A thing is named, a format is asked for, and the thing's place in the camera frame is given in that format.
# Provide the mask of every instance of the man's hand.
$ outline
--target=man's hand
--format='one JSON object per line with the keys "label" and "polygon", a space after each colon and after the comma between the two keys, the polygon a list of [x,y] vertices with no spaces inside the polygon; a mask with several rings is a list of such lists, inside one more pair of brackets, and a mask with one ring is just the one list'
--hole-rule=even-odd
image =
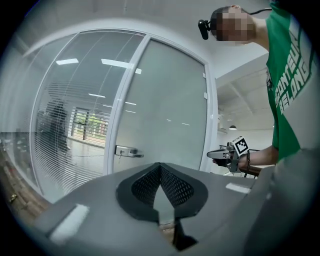
{"label": "man's hand", "polygon": [[[251,166],[269,166],[278,162],[279,151],[274,146],[269,146],[257,152],[250,152]],[[247,168],[247,155],[240,156],[238,168]]]}

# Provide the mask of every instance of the white door frame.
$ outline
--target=white door frame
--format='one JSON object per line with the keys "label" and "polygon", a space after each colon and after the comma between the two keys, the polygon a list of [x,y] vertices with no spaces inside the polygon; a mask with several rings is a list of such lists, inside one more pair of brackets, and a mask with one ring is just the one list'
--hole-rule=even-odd
{"label": "white door frame", "polygon": [[122,115],[122,110],[125,104],[126,96],[129,91],[132,79],[136,72],[136,68],[150,40],[154,40],[154,41],[166,44],[172,48],[175,48],[204,65],[204,72],[205,72],[205,79],[206,79],[206,92],[207,92],[207,114],[206,114],[204,145],[203,145],[202,158],[201,158],[199,170],[205,172],[207,168],[207,163],[208,163],[207,152],[210,151],[212,131],[213,131],[213,119],[212,119],[213,91],[211,86],[212,82],[211,82],[211,76],[209,71],[209,64],[204,59],[194,54],[192,51],[182,47],[181,45],[175,42],[172,42],[170,40],[167,40],[165,38],[162,38],[160,36],[156,36],[153,34],[146,34],[130,60],[131,67],[127,68],[123,74],[122,80],[120,82],[120,85],[118,87],[118,90],[113,102],[112,111],[110,115],[110,122],[109,122],[108,130],[106,133],[106,139],[105,139],[103,173],[105,175],[109,175],[113,173],[116,140],[118,135],[120,118]]}

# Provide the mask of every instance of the door lock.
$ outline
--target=door lock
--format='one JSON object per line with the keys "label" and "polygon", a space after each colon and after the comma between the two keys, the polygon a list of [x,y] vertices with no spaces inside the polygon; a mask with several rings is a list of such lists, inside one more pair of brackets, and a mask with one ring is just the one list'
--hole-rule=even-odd
{"label": "door lock", "polygon": [[114,154],[116,156],[119,156],[119,160],[121,157],[127,157],[127,158],[143,158],[143,154],[138,153],[138,149],[134,147],[129,146],[115,146]]}

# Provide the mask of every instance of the floor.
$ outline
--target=floor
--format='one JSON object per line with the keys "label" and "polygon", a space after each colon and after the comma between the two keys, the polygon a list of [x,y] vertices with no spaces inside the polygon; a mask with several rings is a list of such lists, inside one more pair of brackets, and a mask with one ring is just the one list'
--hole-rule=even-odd
{"label": "floor", "polygon": [[67,139],[67,145],[71,148],[69,155],[72,164],[83,167],[89,171],[103,173],[104,148],[69,138]]}
{"label": "floor", "polygon": [[27,225],[33,225],[34,220],[51,205],[21,177],[3,149],[0,150],[0,187],[12,214]]}
{"label": "floor", "polygon": [[[74,132],[72,137],[75,139],[78,139],[80,141],[83,140],[83,134],[79,134],[77,132]],[[104,137],[103,136],[100,136],[100,137],[88,136],[86,138],[86,141],[90,142],[92,144],[98,144],[98,145],[104,146],[106,143],[106,137],[105,136]]]}

